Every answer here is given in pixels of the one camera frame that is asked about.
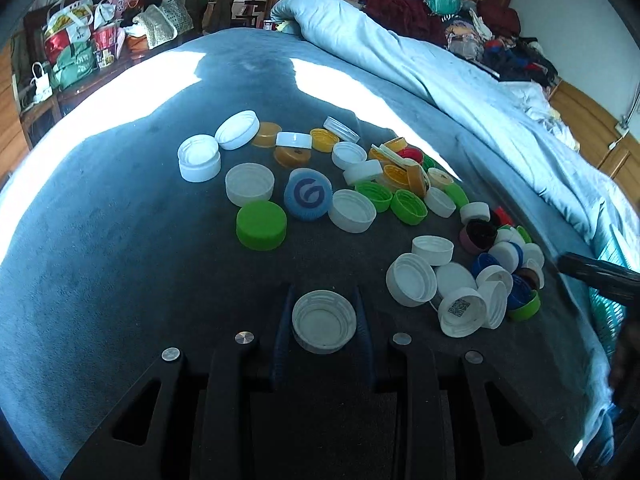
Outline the white cap ribbed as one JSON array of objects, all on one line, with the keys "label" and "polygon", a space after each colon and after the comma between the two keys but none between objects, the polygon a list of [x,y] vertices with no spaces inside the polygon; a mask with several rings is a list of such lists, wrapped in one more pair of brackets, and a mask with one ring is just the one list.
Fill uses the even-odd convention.
[{"label": "white cap ribbed", "polygon": [[293,333],[298,344],[313,354],[341,350],[355,335],[357,315],[352,304],[337,292],[307,292],[292,311]]}]

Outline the white large open cap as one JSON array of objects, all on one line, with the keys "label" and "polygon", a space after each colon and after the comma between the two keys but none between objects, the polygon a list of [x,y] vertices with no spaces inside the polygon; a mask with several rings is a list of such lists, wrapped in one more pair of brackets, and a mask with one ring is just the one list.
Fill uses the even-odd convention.
[{"label": "white large open cap", "polygon": [[420,307],[431,301],[437,292],[433,268],[412,252],[398,256],[386,272],[386,286],[398,304]]}]

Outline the white cap QR code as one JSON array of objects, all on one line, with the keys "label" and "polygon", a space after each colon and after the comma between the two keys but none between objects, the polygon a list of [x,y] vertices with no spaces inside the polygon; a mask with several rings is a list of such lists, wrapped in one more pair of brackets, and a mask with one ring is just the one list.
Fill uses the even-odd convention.
[{"label": "white cap QR code", "polygon": [[442,298],[438,306],[438,320],[446,336],[470,336],[487,320],[486,300],[476,289],[458,288]]}]

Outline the bright green closed cap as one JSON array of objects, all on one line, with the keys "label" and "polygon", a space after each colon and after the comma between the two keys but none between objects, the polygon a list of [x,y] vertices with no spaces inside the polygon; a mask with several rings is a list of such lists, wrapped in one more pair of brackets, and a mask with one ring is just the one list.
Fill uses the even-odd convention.
[{"label": "bright green closed cap", "polygon": [[286,237],[288,217],[277,204],[258,200],[243,206],[236,215],[236,236],[251,250],[268,252],[279,247]]}]

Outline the white open cap middle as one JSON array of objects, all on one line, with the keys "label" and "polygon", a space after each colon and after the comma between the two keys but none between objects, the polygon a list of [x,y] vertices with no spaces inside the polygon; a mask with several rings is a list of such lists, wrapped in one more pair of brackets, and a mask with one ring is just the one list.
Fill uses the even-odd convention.
[{"label": "white open cap middle", "polygon": [[329,218],[339,229],[360,234],[370,228],[376,209],[366,196],[352,190],[339,190],[333,194]]}]

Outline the green open cap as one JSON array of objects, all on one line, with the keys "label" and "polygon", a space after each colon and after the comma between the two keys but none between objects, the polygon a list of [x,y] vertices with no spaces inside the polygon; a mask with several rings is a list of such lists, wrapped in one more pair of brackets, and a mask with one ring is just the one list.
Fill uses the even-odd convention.
[{"label": "green open cap", "polygon": [[388,188],[376,182],[358,182],[355,191],[367,197],[377,212],[385,212],[390,209],[393,193]]},{"label": "green open cap", "polygon": [[408,226],[418,226],[427,216],[424,201],[413,192],[397,190],[390,203],[394,215]]}]

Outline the wooden headboard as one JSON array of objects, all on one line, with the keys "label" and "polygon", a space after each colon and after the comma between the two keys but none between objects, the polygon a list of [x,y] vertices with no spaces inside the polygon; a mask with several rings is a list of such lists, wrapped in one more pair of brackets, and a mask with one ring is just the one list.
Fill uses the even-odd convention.
[{"label": "wooden headboard", "polygon": [[579,154],[610,177],[639,210],[639,142],[615,129],[617,120],[584,92],[562,80],[552,91],[551,106],[580,145]]}]

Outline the blue cap letter G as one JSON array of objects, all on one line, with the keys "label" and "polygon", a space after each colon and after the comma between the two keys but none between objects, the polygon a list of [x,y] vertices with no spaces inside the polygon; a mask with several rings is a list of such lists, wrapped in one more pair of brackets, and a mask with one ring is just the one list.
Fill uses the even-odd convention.
[{"label": "blue cap letter G", "polygon": [[332,197],[331,181],[322,172],[297,168],[288,177],[283,203],[291,216],[311,222],[320,219],[329,211]]}]

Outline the black maroon cap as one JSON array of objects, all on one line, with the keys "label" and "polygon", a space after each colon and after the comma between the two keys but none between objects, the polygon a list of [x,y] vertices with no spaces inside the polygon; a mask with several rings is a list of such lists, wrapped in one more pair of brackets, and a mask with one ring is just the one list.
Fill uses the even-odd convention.
[{"label": "black maroon cap", "polygon": [[497,228],[480,219],[470,220],[461,230],[459,240],[463,249],[471,255],[487,252],[495,243]]}]

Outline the white open cap left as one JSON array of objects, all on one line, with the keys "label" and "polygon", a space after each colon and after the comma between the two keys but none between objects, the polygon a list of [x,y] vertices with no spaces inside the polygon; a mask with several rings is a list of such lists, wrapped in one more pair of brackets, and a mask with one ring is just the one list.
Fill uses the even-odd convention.
[{"label": "white open cap left", "polygon": [[272,171],[256,162],[243,162],[232,167],[224,177],[228,200],[238,207],[270,200],[274,188]]}]

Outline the light blue duvet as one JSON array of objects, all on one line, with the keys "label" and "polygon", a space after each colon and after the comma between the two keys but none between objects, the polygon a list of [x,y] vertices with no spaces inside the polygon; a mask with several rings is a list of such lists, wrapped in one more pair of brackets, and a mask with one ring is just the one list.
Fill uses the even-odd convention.
[{"label": "light blue duvet", "polygon": [[424,99],[499,155],[596,256],[639,267],[639,218],[618,185],[530,118],[501,82],[429,42],[391,32],[343,0],[280,0],[276,23]]}]

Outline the white stacked cap left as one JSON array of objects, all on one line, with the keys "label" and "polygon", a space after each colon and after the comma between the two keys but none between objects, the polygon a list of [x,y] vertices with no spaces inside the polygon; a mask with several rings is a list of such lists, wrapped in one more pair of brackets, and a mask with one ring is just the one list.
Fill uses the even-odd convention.
[{"label": "white stacked cap left", "polygon": [[177,151],[180,176],[186,182],[212,180],[221,170],[219,145],[213,136],[196,134],[184,140]]}]

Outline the white tilted cap top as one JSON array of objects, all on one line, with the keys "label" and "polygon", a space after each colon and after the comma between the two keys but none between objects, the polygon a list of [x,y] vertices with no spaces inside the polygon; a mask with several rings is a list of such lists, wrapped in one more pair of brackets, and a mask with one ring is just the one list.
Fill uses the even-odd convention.
[{"label": "white tilted cap top", "polygon": [[242,148],[258,133],[259,120],[254,110],[242,110],[225,120],[215,133],[215,140],[226,151]]}]

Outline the dark red blanket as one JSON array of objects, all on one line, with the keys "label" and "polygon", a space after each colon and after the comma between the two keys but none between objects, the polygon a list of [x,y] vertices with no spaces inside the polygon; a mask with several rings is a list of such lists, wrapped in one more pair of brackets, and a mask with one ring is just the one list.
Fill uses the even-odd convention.
[{"label": "dark red blanket", "polygon": [[360,0],[369,18],[391,32],[445,47],[444,25],[422,0]]}]

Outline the wooden drawer dresser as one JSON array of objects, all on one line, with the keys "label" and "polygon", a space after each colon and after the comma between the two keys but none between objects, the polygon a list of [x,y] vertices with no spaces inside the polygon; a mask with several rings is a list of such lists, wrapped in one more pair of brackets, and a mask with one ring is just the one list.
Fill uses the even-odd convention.
[{"label": "wooden drawer dresser", "polygon": [[0,62],[0,174],[1,185],[21,165],[30,148],[14,96],[11,45],[1,49]]}]

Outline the pile of bags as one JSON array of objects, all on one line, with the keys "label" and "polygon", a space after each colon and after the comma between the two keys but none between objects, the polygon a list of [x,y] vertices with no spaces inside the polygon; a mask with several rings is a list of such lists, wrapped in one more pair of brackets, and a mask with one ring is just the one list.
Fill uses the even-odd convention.
[{"label": "pile of bags", "polygon": [[122,52],[140,55],[194,31],[186,0],[34,0],[23,18],[29,85],[40,100],[98,70]]}]

